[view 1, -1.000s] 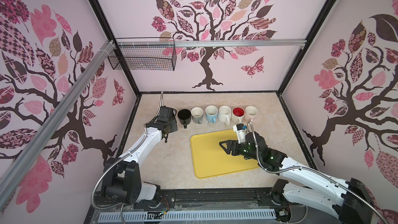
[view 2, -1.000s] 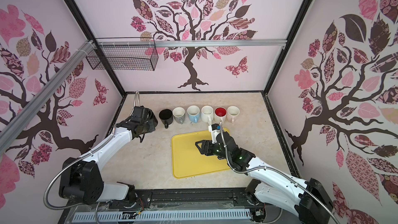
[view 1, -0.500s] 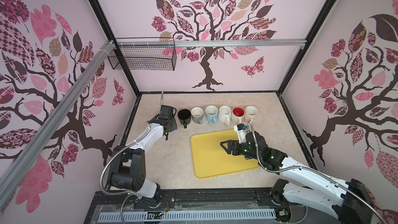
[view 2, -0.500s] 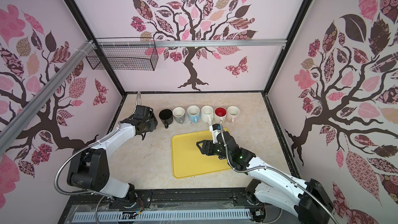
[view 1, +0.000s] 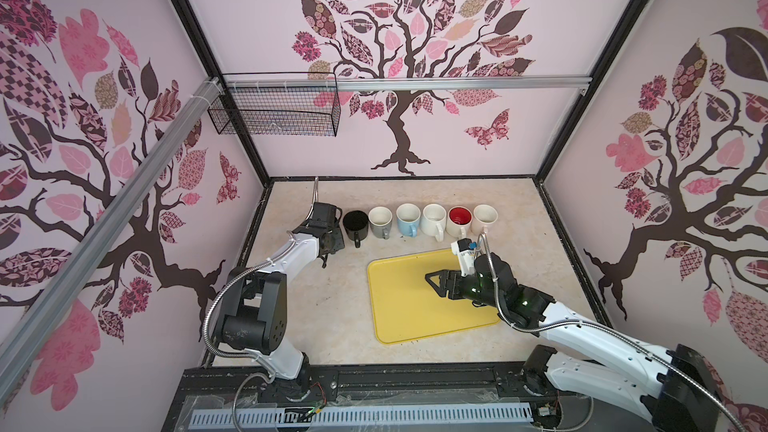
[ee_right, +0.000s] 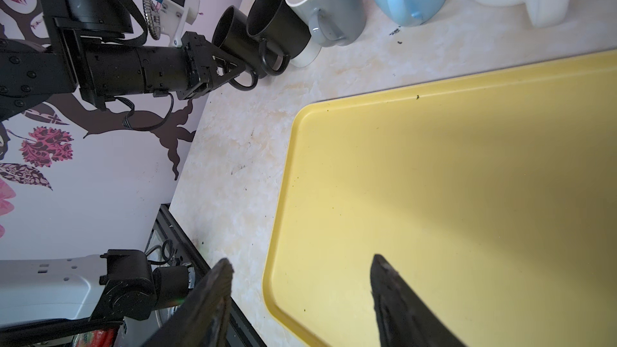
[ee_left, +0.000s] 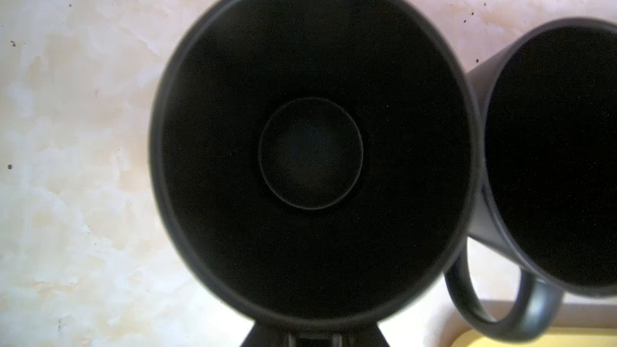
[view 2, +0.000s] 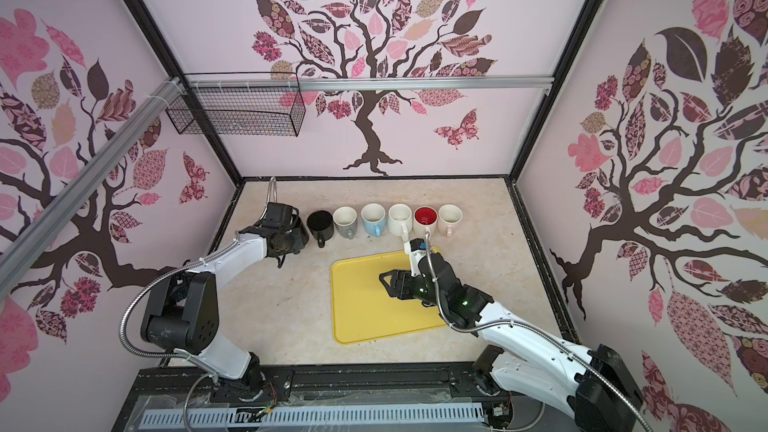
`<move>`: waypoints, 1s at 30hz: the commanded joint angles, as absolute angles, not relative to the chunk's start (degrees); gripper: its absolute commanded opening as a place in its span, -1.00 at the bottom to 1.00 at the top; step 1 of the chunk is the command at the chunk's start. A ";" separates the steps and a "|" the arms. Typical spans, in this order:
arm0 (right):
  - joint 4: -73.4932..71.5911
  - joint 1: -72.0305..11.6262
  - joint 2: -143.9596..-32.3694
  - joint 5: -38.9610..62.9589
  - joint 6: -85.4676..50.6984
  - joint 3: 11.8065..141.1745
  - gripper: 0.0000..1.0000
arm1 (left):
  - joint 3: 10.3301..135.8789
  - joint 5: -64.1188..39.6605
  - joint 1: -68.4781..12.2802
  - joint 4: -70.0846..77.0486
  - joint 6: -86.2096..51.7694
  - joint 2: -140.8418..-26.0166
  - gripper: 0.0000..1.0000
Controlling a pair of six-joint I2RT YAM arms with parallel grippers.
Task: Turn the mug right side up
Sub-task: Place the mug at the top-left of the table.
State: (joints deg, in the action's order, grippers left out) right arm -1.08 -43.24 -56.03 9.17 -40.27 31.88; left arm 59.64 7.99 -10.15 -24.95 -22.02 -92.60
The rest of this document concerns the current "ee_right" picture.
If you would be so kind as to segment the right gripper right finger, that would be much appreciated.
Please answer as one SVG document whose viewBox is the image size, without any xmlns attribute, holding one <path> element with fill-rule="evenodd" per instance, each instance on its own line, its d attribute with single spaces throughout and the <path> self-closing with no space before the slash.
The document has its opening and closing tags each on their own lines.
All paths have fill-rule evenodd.
<svg viewBox="0 0 617 347">
<path fill-rule="evenodd" d="M 370 279 L 380 345 L 464 345 L 382 255 L 374 256 Z"/>
</svg>

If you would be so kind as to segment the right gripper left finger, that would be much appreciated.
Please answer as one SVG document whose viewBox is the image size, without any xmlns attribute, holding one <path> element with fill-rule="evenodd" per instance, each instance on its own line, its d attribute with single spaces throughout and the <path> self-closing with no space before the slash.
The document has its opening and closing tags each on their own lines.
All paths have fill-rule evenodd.
<svg viewBox="0 0 617 347">
<path fill-rule="evenodd" d="M 221 259 L 199 281 L 175 315 L 145 346 L 225 346 L 231 311 L 233 267 Z"/>
</svg>

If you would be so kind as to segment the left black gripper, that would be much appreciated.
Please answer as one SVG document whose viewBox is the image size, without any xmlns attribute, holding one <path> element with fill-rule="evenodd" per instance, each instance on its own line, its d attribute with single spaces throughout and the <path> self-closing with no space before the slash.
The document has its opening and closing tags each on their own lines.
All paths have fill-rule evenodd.
<svg viewBox="0 0 617 347">
<path fill-rule="evenodd" d="M 187 85 L 177 91 L 178 99 L 199 98 L 223 85 L 247 88 L 236 78 L 246 71 L 242 59 L 224 52 L 207 41 L 204 35 L 187 31 L 182 37 L 183 53 L 187 63 Z"/>
</svg>

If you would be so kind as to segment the all black mug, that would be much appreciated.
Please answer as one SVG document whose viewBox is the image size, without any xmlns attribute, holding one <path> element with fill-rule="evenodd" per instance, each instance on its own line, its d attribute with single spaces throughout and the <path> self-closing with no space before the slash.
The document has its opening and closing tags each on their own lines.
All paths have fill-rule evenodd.
<svg viewBox="0 0 617 347">
<path fill-rule="evenodd" d="M 240 91 L 254 89 L 259 79 L 267 75 L 260 65 L 259 44 L 248 35 L 246 27 L 247 16 L 237 7 L 229 6 L 221 15 L 211 41 L 217 48 L 244 61 L 245 72 L 252 77 L 252 83 L 245 86 L 237 80 L 230 81 L 230 85 Z"/>
</svg>

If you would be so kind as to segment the black mug white base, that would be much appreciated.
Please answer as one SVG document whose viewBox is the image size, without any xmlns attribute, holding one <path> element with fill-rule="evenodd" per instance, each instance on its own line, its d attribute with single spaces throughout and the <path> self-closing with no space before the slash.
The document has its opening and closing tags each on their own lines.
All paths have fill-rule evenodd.
<svg viewBox="0 0 617 347">
<path fill-rule="evenodd" d="M 309 27 L 285 0 L 255 0 L 246 31 L 257 41 L 260 67 L 270 76 L 281 75 L 289 64 L 307 67 L 321 52 Z"/>
</svg>

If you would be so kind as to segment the grey mug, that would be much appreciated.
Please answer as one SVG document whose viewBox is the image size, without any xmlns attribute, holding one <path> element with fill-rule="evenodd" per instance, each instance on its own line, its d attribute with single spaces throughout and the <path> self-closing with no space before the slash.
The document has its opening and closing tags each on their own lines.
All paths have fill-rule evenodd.
<svg viewBox="0 0 617 347">
<path fill-rule="evenodd" d="M 285 0 L 324 48 L 347 46 L 366 26 L 363 0 Z"/>
</svg>

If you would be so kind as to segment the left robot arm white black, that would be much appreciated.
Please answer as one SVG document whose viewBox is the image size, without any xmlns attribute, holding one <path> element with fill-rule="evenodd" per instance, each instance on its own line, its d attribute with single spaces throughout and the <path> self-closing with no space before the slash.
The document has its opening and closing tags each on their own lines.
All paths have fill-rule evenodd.
<svg viewBox="0 0 617 347">
<path fill-rule="evenodd" d="M 133 123 L 130 96 L 198 98 L 234 83 L 247 64 L 186 31 L 199 0 L 41 0 L 50 45 L 1 41 L 1 118 L 74 91 L 100 111 L 120 101 L 126 130 L 153 133 L 168 124 Z M 1 323 L 144 320 L 180 305 L 191 290 L 186 266 L 155 267 L 135 250 L 101 256 L 1 265 Z"/>
</svg>

